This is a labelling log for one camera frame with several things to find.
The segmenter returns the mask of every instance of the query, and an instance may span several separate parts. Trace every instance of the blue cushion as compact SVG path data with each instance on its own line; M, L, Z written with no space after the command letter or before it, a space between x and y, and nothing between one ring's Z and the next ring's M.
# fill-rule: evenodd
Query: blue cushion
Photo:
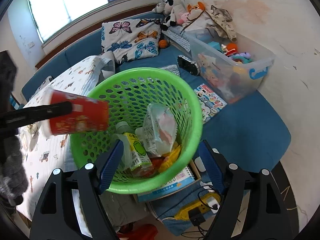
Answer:
M174 46L160 49L158 57L127 62L117 72L136 67L161 67L177 63L177 56L183 54ZM202 83L209 85L202 77L192 76L179 68L183 78L192 89ZM286 125L258 92L223 108L203 127L202 139L212 148L217 148L228 162L236 163L244 170L259 172L272 170L286 152L291 135Z
M180 50L171 45L167 49L159 49L159 56L123 63L116 69L116 73L136 67L163 67L177 64L177 57L181 54L183 53Z
M27 101L36 92L42 82L48 77L52 76L54 79L63 73L65 70L70 68L70 64L67 61L66 53L63 51L57 54L55 57L50 59L44 64L33 77L24 85L22 88L23 96Z
M101 29L85 36L66 49L66 56L70 66L86 57L101 54Z
M148 12L140 15L129 17L129 19L163 19L164 15L159 13Z

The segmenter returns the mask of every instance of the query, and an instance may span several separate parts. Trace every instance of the window sill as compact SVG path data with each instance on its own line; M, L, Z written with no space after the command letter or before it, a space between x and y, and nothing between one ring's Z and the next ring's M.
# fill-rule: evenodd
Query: window sill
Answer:
M44 44L42 44L41 47L44 49L44 48L47 46L47 44L49 44L50 42L52 42L55 38L57 38L58 36L60 36L60 35L61 35L62 33L64 33L66 30L70 29L72 26L74 26L74 25L76 25L77 23L83 21L84 19L89 18L89 17L91 17L91 16L93 16L93 15L95 15L95 14L97 14L97 13L99 13L99 12L101 12L101 11L107 9L107 8L110 8L110 7L115 6L115 5L117 5L117 4L121 4L121 3L124 3L124 2L128 2L128 1L131 1L131 0L113 0L113 1L111 1L111 2L109 2L109 3L107 3L107 4L104 5L104 6L101 6L101 7L97 8L97 9L95 9L95 10L93 10L93 11L91 11L91 12L85 14L85 15L82 15L82 16L79 17L78 19L72 21L71 23L67 24L66 26L64 26L63 28L61 28L59 31L57 31L54 35L52 35L49 39L47 39L47 40L44 42Z

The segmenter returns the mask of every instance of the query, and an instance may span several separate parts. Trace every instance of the blue gripper pad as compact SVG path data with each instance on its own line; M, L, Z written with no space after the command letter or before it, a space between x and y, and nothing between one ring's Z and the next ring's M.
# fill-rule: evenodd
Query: blue gripper pad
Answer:
M212 182L213 188L215 188L221 195L223 195L226 187L223 184L223 173L221 172L220 167L213 158L213 154L218 154L212 151L211 148L208 148L204 141L201 141L198 146L199 156L204 164L204 167L209 175L209 178Z
M102 166L101 169L98 169L98 178L99 178L99 185L98 185L98 193L101 195L105 190L110 187L112 182L113 176L116 173L116 169L121 161L122 155L124 151L123 142L117 140L113 149L111 149L108 153L103 153L105 158L108 158L105 162L105 165ZM95 161L96 166L101 166L101 161L105 161L102 158L97 158Z

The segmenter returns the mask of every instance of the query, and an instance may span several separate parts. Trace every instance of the yellow power strip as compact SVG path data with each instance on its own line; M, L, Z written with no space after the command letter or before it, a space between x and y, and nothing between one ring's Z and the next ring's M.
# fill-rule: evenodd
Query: yellow power strip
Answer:
M220 203L220 197L215 192L209 192L209 193L205 194L204 196L202 196L200 198L204 203L207 204L206 200L208 198L210 198L210 197L214 197L218 201L218 203ZM189 220L189 214L188 214L189 210L192 210L192 209L194 209L196 207L199 208L199 210L200 210L200 212L202 214L210 211L210 208L208 208L205 205L203 205L199 199L196 199L195 201L189 203L188 205L185 205L182 208L180 208L178 213L175 214L174 219L188 221Z

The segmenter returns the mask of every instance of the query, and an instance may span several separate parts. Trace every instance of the red cup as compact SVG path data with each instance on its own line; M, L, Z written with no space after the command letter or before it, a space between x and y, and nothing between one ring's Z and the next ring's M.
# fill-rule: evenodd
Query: red cup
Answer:
M52 105L69 101L72 112L42 121L43 134L51 135L105 131L108 128L109 104L80 95L48 88L43 95L43 104Z

